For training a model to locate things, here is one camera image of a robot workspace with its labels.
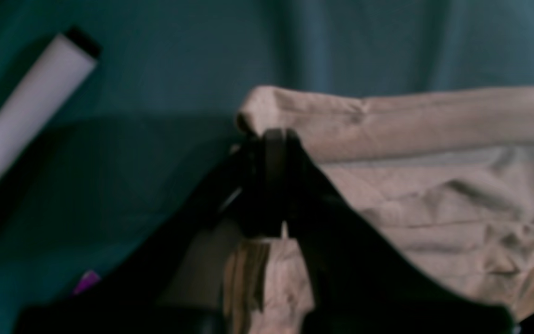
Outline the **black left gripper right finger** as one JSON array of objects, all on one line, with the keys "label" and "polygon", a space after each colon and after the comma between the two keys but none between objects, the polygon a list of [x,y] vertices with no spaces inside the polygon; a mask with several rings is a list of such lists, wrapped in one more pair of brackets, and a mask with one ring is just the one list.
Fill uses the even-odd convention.
[{"label": "black left gripper right finger", "polygon": [[504,306],[452,292],[415,268],[352,209],[305,152],[284,133],[286,213],[301,249],[316,309],[304,334],[512,334]]}]

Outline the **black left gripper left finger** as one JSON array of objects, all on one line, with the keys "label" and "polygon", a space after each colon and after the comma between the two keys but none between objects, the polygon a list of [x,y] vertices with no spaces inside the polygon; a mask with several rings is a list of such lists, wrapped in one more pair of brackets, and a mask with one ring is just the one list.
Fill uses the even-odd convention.
[{"label": "black left gripper left finger", "polygon": [[17,334],[226,334],[229,256],[274,231],[276,131],[252,135],[210,171],[180,209],[89,289],[24,311]]}]

